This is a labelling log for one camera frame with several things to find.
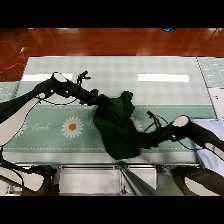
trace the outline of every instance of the table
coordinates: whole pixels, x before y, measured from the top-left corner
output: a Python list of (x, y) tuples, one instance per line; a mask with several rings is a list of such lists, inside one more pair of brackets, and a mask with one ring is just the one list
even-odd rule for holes
[[(55, 71), (68, 74), (72, 81), (88, 70), (92, 77), (83, 82), (83, 88), (99, 89), (100, 93), (118, 97), (124, 90), (134, 93), (136, 109), (132, 119), (138, 130), (144, 130), (151, 121), (148, 110), (168, 121), (186, 114), (191, 118), (216, 118), (198, 60), (195, 57), (158, 56), (63, 56), (31, 57), (28, 60), (16, 96), (30, 91), (41, 81), (24, 81), (27, 77), (41, 77)], [(178, 78), (188, 76), (189, 82), (140, 82), (138, 74), (168, 74)], [(53, 95), (48, 99), (55, 103), (67, 103)], [(17, 163), (93, 164), (113, 163), (105, 151), (100, 133), (92, 118), (96, 107), (78, 105), (53, 106), (46, 102), (27, 116), (24, 130), (4, 147), (4, 158)], [(82, 134), (75, 138), (63, 135), (66, 119), (77, 117), (84, 125)], [(191, 141), (183, 141), (192, 147)], [(195, 164), (195, 153), (179, 143), (167, 141), (158, 148), (141, 149), (140, 156), (127, 162), (140, 164)]]

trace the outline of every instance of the white flower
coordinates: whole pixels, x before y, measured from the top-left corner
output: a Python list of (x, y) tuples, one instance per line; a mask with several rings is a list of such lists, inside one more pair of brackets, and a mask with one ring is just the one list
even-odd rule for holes
[(26, 130), (26, 128), (27, 128), (27, 122), (25, 121), (23, 123), (23, 126), (19, 129), (19, 131), (16, 133), (14, 137), (17, 138), (18, 136), (22, 135), (23, 132)]
[(62, 125), (62, 131), (64, 132), (63, 135), (66, 135), (66, 138), (70, 137), (71, 138), (75, 138), (75, 136), (79, 136), (80, 134), (82, 134), (82, 130), (83, 130), (83, 122), (81, 119), (79, 119), (78, 117), (74, 118), (74, 117), (69, 117), (68, 119), (66, 119), (65, 122), (63, 122)]
[(142, 125), (141, 125), (140, 121), (138, 119), (135, 119), (134, 117), (131, 117), (131, 120), (133, 121), (135, 128), (138, 131), (142, 131)]

